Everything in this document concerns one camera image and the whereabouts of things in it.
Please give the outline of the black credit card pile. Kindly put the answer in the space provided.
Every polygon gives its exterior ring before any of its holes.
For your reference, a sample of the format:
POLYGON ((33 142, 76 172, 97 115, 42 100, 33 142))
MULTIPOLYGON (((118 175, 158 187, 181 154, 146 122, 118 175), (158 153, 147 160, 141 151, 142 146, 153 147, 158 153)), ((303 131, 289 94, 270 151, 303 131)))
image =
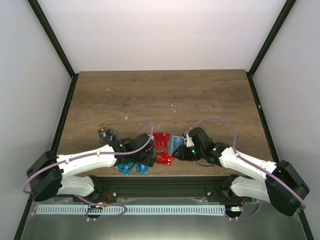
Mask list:
POLYGON ((97 130, 99 141, 102 144, 109 144, 118 137, 118 132, 112 128, 103 127, 97 130))

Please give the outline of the black front frame rail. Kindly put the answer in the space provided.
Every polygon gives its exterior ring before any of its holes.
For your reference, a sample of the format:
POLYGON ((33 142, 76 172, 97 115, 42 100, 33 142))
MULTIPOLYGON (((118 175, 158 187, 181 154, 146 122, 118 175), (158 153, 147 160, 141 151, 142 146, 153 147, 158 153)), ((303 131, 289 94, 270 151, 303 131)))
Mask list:
POLYGON ((37 202, 57 195, 80 195, 93 202, 104 194, 131 197, 204 197, 216 202, 236 202, 241 197, 284 202, 293 194, 268 177, 258 181, 236 174, 227 176, 47 176, 30 182, 30 193, 37 202))

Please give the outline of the black left frame post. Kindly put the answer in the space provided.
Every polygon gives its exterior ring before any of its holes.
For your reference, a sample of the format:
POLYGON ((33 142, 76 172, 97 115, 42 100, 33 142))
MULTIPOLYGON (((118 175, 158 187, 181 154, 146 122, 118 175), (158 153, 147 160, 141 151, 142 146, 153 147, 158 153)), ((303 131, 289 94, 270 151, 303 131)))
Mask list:
POLYGON ((38 0, 27 0, 29 6, 33 10, 37 20, 39 21, 40 25, 42 26, 45 34, 47 35, 51 45, 53 46, 55 52, 57 53, 61 63, 63 64, 65 70, 67 71, 68 75, 73 79, 77 75, 67 58, 54 30, 51 27, 40 3, 38 0))

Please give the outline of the red credit card pile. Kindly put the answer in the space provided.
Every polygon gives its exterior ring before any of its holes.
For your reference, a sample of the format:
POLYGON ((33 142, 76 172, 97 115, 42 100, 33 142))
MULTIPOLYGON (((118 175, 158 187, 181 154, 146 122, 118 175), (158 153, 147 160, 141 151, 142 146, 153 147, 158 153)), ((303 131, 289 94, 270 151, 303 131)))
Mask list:
POLYGON ((165 150, 168 148, 168 142, 170 140, 170 134, 166 132, 153 133, 154 148, 159 150, 165 150))

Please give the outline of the blue card holder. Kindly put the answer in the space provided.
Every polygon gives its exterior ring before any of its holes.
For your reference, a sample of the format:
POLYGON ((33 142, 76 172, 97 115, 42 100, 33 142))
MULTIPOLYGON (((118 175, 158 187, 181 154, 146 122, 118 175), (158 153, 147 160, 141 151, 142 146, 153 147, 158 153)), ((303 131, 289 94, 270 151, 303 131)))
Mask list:
POLYGON ((171 135, 169 141, 167 142, 167 152, 169 155, 172 155, 173 152, 180 146, 185 145, 187 139, 182 136, 171 135))

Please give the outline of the black frame post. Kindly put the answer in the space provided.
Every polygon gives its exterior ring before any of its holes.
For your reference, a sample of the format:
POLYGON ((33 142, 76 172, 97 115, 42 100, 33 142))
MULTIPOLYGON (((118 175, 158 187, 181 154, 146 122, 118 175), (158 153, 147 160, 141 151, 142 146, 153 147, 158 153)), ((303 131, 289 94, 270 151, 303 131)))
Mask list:
POLYGON ((51 27, 40 3, 38 0, 27 0, 29 6, 33 10, 37 20, 39 21, 40 25, 42 26, 45 34, 47 35, 51 45, 53 46, 55 52, 57 53, 61 63, 63 64, 65 70, 67 71, 68 75, 73 79, 77 75, 67 58, 54 30, 51 27))
POLYGON ((274 42, 276 36, 281 30, 283 24, 285 23, 287 17, 289 16, 291 10, 293 9, 297 0, 286 0, 283 7, 281 8, 276 20, 274 21, 266 39, 264 40, 257 56, 255 57, 249 71, 247 71, 247 76, 252 78, 257 72, 259 66, 261 65, 263 59, 265 58, 267 52, 269 51, 272 43, 274 42))

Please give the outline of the grey metal base plate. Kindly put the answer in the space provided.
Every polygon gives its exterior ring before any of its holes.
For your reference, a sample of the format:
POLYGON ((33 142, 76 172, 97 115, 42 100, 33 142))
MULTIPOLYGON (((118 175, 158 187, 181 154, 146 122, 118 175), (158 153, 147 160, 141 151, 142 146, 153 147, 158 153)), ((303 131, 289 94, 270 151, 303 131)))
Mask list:
MULTIPOLYGON (((23 240, 305 240, 299 215, 275 211, 268 203, 247 203, 243 220, 218 215, 37 214, 39 205, 87 205, 69 199, 33 203, 23 240)), ((147 205, 133 199, 129 205, 147 205)), ((202 200, 168 199, 153 205, 213 205, 202 200)))

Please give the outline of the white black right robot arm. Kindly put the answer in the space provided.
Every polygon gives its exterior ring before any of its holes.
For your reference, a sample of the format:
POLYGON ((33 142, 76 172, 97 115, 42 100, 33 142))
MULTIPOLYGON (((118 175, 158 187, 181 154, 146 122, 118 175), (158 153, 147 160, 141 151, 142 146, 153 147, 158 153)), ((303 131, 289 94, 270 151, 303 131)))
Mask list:
POLYGON ((172 140, 169 153, 180 161, 203 159, 210 166, 241 173, 222 188, 225 200, 232 202, 238 197, 262 200, 286 216, 306 207, 304 199, 310 189, 289 162, 276 163, 244 154, 229 144, 214 142, 200 127, 172 140))

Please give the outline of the black right frame post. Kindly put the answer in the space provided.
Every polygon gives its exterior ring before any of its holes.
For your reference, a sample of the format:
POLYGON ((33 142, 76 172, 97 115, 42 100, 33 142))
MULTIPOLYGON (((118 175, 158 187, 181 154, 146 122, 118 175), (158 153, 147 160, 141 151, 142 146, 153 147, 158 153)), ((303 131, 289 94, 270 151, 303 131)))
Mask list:
POLYGON ((274 21, 266 39, 264 40, 257 56, 255 57, 249 71, 247 71, 247 76, 252 78, 257 72, 259 66, 261 65, 263 59, 265 58, 267 52, 269 51, 272 43, 274 42, 276 36, 281 30, 283 24, 285 23, 287 17, 289 16, 291 10, 293 9, 297 0, 286 0, 283 7, 281 8, 276 20, 274 21))

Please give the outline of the blue credit card pile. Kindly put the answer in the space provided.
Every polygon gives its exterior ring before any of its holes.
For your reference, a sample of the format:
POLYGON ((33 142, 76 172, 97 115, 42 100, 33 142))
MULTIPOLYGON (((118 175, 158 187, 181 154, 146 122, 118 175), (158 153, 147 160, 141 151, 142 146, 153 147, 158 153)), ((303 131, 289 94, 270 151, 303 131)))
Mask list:
POLYGON ((138 163, 136 165, 136 172, 137 173, 147 174, 148 171, 149 171, 149 167, 147 165, 144 165, 144 164, 141 164, 141 163, 138 163))

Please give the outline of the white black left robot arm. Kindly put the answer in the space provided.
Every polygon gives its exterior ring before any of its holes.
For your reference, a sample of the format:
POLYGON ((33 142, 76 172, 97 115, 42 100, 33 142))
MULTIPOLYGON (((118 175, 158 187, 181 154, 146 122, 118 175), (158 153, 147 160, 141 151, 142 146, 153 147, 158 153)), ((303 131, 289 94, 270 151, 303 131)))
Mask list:
POLYGON ((44 152, 27 170, 27 181, 22 191, 35 202, 46 201, 56 195, 78 195, 91 202, 102 196, 99 180, 91 175, 79 175, 100 168, 116 168, 127 175, 132 168, 147 173, 156 160, 154 137, 140 134, 135 139, 110 136, 106 144, 94 150, 57 155, 53 150, 44 152))

